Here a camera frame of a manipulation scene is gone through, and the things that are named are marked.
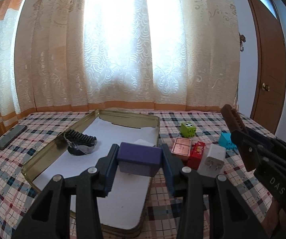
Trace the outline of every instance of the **purple block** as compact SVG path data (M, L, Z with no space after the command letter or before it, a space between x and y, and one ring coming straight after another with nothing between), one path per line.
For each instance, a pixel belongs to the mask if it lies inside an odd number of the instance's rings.
M161 167L162 149L122 142L117 160L121 172L154 177Z

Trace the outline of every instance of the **tablecloth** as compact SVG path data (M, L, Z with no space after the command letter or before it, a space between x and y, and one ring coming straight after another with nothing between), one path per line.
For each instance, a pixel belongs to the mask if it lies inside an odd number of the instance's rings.
M176 137L180 137L180 123L191 121L196 127L195 141L207 145L218 143L222 132L228 128L222 115L210 112L141 112L160 118L159 142L167 143L171 148ZM11 235L36 197L36 191L24 179L21 168L35 152L52 141L58 134L83 118L89 112L39 112L30 114L20 121L28 128L11 145L0 150L0 236L4 239ZM242 116L247 127L261 134L273 135L262 126ZM246 172L237 150L226 153L224 173L246 200L257 218L262 221L271 204L272 196L254 177ZM179 224L181 199L172 198L165 185L162 169L153 178L148 199L147 214L139 239L175 239ZM204 238L209 237L209 214L204 212ZM70 238L76 238L75 220L71 218ZM104 233L104 238L119 238Z

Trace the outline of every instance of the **tray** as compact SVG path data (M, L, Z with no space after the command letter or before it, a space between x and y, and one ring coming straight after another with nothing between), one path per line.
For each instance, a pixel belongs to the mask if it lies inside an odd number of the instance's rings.
M85 116L71 127L78 132L83 132L97 117L101 120L108 121L114 125L130 127L130 128L157 128L159 134L159 117L154 115L144 115L129 112L115 112L106 110L95 110L89 115ZM155 136L155 145L158 145L158 135ZM42 172L44 172L51 164L53 164L65 151L67 150L67 143L63 139L63 132L59 134L53 141L47 144L42 150L36 152L32 158L27 161L22 167L22 174L28 183L40 193L40 189L33 183ZM133 238L139 235L146 211L146 203L150 192L151 178L149 180L148 190L145 196L144 207L138 224L131 229L120 229L117 227L101 224L104 232L115 234L121 237ZM75 213L71 211L71 216L75 218Z

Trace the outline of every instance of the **brown gripper pad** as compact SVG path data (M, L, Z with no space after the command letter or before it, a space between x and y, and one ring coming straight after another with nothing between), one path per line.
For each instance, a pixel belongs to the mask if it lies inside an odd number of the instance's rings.
M225 104L224 107L221 109L221 114L226 122L226 125L230 132L232 133L235 130L242 131L248 134L246 127L241 120L241 117L238 115L236 109L232 108L229 104ZM254 152L249 152L242 150L238 147L239 154L241 155L241 159L244 162L244 166L246 171L252 171L256 168L255 159L254 159Z

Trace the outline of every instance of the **red block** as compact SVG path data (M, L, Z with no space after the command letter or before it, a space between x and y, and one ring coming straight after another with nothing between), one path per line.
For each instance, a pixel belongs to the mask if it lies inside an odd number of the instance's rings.
M198 141L190 152L187 166L197 170L204 153L205 143Z

